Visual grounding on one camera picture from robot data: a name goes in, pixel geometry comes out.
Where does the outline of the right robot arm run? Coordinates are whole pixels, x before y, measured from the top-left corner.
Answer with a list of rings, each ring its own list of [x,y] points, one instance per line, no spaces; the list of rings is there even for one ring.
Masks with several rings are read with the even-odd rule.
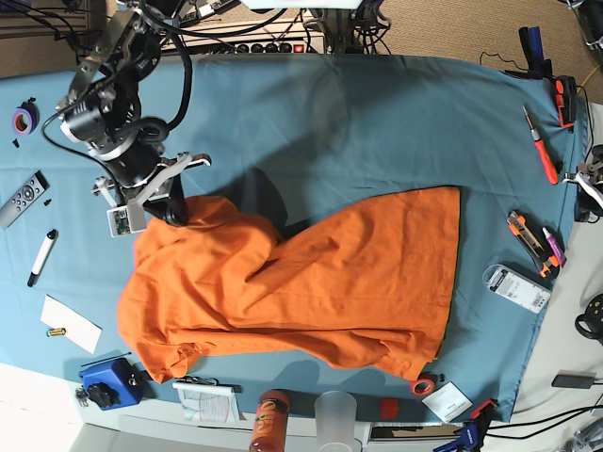
[[[211,163],[206,154],[164,157],[163,142],[185,118],[192,90],[192,61],[176,26],[181,1],[130,1],[106,25],[93,50],[79,64],[54,118],[81,155],[104,175],[92,194],[106,199],[112,236],[137,234],[146,215],[180,227],[187,224],[187,203],[180,175]],[[158,65],[162,39],[170,40],[184,66],[183,93],[171,121],[143,116],[139,82]]]

